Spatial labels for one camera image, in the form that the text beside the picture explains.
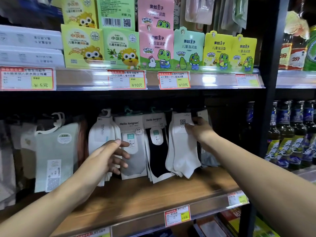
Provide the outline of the light grey hanging socks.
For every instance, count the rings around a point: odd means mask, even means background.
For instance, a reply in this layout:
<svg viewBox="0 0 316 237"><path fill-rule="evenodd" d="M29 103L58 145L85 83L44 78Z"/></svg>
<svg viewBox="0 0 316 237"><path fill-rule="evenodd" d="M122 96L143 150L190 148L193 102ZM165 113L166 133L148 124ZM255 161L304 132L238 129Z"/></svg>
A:
<svg viewBox="0 0 316 237"><path fill-rule="evenodd" d="M0 211L16 202L13 144L3 120L0 120Z"/></svg>

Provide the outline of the clear shelf price rail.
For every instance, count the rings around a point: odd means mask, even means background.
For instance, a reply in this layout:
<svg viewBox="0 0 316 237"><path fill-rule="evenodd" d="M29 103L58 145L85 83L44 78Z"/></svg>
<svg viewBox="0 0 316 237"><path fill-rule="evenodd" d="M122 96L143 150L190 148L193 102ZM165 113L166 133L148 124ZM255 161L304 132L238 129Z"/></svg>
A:
<svg viewBox="0 0 316 237"><path fill-rule="evenodd" d="M116 91L108 87L107 70L110 69L55 68L56 91ZM158 71L146 70L146 90L160 90L157 74ZM190 71L190 89L259 89L238 87L235 74L246 73L228 73L226 71L212 70L210 67L201 67L197 72ZM249 74L257 74L261 85L260 88L265 88L259 70L253 69Z"/></svg>

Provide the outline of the dark beer bottle blue label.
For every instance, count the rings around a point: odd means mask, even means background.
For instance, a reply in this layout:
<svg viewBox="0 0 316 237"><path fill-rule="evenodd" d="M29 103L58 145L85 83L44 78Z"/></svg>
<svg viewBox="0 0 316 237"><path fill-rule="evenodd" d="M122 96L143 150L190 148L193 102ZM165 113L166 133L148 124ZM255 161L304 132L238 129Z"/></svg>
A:
<svg viewBox="0 0 316 237"><path fill-rule="evenodd" d="M271 118L270 118L270 127L268 130L268 137L267 137L267 152L264 157L265 160L277 163L277 153L280 143L281 134L276 126L276 119L277 119L277 104L278 101L274 100L272 103L272 111L271 111Z"/></svg>
<svg viewBox="0 0 316 237"><path fill-rule="evenodd" d="M291 104L292 100L284 100L277 105L276 126L280 131L277 165L284 169L289 167L291 144L294 137L294 129L290 126Z"/></svg>
<svg viewBox="0 0 316 237"><path fill-rule="evenodd" d="M315 100L307 100L303 108L303 123L307 129L304 137L303 154L300 168L307 168L312 165L314 147L316 144L316 124L314 123Z"/></svg>
<svg viewBox="0 0 316 237"><path fill-rule="evenodd" d="M303 100L294 101L292 104L290 125L294 130L294 136L290 147L289 171L298 170L302 162L304 140L307 134L307 128L303 124L303 107Z"/></svg>

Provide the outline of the person's right hand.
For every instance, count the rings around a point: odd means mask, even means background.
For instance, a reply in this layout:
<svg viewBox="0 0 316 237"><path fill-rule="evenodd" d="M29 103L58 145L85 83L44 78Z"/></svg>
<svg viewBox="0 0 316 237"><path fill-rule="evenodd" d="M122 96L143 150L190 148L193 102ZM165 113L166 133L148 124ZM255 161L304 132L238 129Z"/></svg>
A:
<svg viewBox="0 0 316 237"><path fill-rule="evenodd" d="M199 125L199 135L194 136L195 139L203 146L204 149L214 147L215 141L217 141L220 136L203 118L194 117L192 120L194 124Z"/></svg>

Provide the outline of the green cream pack with barcode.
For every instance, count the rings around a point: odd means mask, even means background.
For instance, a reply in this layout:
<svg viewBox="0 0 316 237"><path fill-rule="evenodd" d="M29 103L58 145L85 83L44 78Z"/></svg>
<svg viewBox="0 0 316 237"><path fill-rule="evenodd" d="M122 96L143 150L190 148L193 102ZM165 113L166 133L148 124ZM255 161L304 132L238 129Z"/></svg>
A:
<svg viewBox="0 0 316 237"><path fill-rule="evenodd" d="M135 31L135 0L96 0L99 29Z"/></svg>

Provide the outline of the yellow-green raccoon cream pack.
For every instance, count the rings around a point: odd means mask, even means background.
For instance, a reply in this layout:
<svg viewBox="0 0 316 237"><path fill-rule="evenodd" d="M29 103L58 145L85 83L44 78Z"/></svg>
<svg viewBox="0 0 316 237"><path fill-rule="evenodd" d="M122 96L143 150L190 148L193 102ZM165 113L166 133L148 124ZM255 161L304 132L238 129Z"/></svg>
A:
<svg viewBox="0 0 316 237"><path fill-rule="evenodd" d="M65 25L98 27L96 0L61 0Z"/></svg>
<svg viewBox="0 0 316 237"><path fill-rule="evenodd" d="M90 68L105 60L103 31L61 24L66 68Z"/></svg>

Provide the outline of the beige hanging socks pack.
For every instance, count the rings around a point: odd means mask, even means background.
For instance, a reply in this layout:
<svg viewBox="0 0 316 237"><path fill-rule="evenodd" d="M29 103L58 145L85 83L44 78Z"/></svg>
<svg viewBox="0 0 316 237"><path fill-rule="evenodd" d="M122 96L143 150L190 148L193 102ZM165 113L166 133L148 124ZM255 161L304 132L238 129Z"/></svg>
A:
<svg viewBox="0 0 316 237"><path fill-rule="evenodd" d="M35 179L36 176L36 139L37 125L22 123L22 125L10 125L13 147L20 150L24 177Z"/></svg>

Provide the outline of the white sock label card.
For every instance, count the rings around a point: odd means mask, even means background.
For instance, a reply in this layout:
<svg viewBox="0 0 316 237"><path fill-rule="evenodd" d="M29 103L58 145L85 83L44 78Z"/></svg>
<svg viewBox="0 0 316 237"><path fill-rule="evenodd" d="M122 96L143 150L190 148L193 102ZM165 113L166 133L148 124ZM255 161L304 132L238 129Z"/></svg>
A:
<svg viewBox="0 0 316 237"><path fill-rule="evenodd" d="M203 118L205 121L207 121L208 124L210 124L209 115L207 109L197 111L197 116Z"/></svg>

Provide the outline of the white socks with grey hook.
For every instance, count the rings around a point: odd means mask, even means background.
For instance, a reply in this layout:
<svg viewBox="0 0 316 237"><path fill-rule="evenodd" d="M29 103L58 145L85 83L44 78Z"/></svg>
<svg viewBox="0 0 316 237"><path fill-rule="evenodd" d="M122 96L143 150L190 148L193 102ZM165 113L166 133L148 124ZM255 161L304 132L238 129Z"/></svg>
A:
<svg viewBox="0 0 316 237"><path fill-rule="evenodd" d="M91 127L88 138L89 155L110 140L121 139L119 126L114 122L111 109L102 109Z"/></svg>

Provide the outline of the liquor bottle yellow wrapped top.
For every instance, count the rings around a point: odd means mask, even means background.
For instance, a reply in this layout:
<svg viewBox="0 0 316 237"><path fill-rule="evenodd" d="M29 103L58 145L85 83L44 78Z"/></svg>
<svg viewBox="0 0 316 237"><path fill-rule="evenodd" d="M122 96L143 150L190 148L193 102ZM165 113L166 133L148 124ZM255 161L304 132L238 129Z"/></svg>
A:
<svg viewBox="0 0 316 237"><path fill-rule="evenodd" d="M289 54L288 70L302 70L307 54L307 42L310 38L310 29L302 14L288 11L285 30L291 36L291 51Z"/></svg>

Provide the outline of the yellow green packet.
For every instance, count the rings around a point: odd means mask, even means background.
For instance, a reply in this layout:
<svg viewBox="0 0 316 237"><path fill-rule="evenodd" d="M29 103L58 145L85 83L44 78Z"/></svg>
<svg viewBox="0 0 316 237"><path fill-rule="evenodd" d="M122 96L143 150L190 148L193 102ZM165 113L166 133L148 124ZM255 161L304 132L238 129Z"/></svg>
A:
<svg viewBox="0 0 316 237"><path fill-rule="evenodd" d="M229 220L227 228L231 231L234 237L238 237L239 234L240 217ZM256 217L254 232L252 237L281 237L272 228L270 228L265 222Z"/></svg>

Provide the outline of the white ankle socks pair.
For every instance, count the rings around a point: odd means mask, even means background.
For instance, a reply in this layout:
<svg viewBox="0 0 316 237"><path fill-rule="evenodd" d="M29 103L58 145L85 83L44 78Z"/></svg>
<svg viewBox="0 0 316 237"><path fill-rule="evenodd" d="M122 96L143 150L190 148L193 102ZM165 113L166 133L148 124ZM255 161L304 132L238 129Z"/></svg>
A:
<svg viewBox="0 0 316 237"><path fill-rule="evenodd" d="M201 166L197 152L197 141L188 134L185 125L193 125L189 112L172 112L168 128L168 154L166 169L171 173L190 179L195 169Z"/></svg>

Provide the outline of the white flat box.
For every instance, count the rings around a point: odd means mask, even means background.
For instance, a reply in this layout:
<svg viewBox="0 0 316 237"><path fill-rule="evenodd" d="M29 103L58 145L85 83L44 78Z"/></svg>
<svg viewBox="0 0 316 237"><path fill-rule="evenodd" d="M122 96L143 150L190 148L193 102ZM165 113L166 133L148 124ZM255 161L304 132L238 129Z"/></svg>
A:
<svg viewBox="0 0 316 237"><path fill-rule="evenodd" d="M0 25L0 46L63 50L61 32Z"/></svg>
<svg viewBox="0 0 316 237"><path fill-rule="evenodd" d="M65 60L61 50L0 45L0 66L65 67Z"/></svg>

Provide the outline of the pink frog cream pack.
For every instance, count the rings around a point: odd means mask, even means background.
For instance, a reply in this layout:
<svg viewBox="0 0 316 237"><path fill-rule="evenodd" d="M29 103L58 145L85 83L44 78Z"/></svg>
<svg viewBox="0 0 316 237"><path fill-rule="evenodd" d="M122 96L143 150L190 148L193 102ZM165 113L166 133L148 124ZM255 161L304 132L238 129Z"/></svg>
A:
<svg viewBox="0 0 316 237"><path fill-rule="evenodd" d="M138 30L145 31L152 28L174 30L175 0L137 0Z"/></svg>
<svg viewBox="0 0 316 237"><path fill-rule="evenodd" d="M139 38L140 68L142 70L173 70L173 30L147 24L140 27Z"/></svg>

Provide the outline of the teal frog cream pack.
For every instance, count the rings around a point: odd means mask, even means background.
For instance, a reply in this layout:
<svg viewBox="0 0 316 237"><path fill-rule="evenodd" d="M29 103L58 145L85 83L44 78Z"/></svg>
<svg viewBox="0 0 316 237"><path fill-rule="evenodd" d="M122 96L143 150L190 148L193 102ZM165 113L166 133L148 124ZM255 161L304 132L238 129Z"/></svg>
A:
<svg viewBox="0 0 316 237"><path fill-rule="evenodd" d="M199 71L203 65L205 34L180 27L174 31L173 65L176 71Z"/></svg>

